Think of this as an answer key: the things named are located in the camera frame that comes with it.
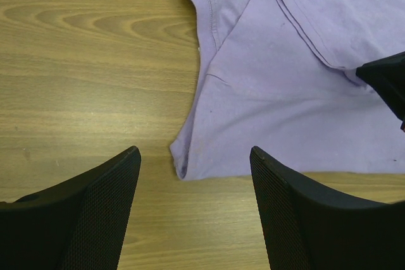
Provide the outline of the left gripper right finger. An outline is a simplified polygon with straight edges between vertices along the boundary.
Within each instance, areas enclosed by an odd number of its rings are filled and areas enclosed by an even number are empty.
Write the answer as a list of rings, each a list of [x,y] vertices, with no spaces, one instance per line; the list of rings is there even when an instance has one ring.
[[[271,269],[403,269],[404,202],[362,199],[250,153]]]

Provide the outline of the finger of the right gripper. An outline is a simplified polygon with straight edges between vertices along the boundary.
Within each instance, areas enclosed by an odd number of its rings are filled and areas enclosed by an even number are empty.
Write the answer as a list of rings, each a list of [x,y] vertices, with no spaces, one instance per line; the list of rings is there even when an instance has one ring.
[[[376,91],[404,131],[404,52],[366,63],[356,69],[356,76]]]

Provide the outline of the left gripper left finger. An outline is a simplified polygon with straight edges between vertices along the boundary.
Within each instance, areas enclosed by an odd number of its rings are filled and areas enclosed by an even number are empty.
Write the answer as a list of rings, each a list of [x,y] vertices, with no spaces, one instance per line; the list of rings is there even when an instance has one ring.
[[[135,146],[1,203],[1,269],[117,269],[141,164]]]

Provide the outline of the lavender t shirt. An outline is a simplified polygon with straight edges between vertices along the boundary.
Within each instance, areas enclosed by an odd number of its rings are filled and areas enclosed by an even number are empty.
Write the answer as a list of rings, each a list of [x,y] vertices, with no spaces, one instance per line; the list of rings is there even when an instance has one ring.
[[[248,175],[254,146],[300,172],[404,172],[401,119],[356,75],[404,50],[404,0],[191,1],[201,63],[170,147],[181,180]]]

